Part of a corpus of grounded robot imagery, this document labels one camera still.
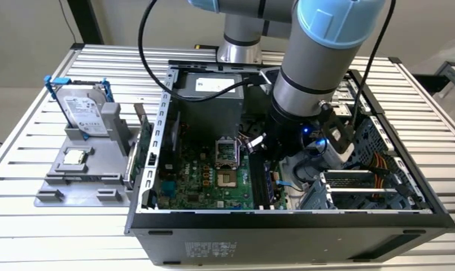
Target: white label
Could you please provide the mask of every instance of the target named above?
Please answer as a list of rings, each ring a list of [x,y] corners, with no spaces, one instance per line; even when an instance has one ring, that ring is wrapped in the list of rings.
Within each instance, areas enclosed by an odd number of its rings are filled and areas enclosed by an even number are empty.
[[[196,91],[209,91],[209,92],[220,92],[228,86],[235,84],[235,79],[225,78],[197,78],[196,79]]]
[[[237,242],[185,242],[188,257],[233,257]]]
[[[62,99],[79,129],[91,136],[105,136],[107,129],[95,101],[87,97],[65,96]]]

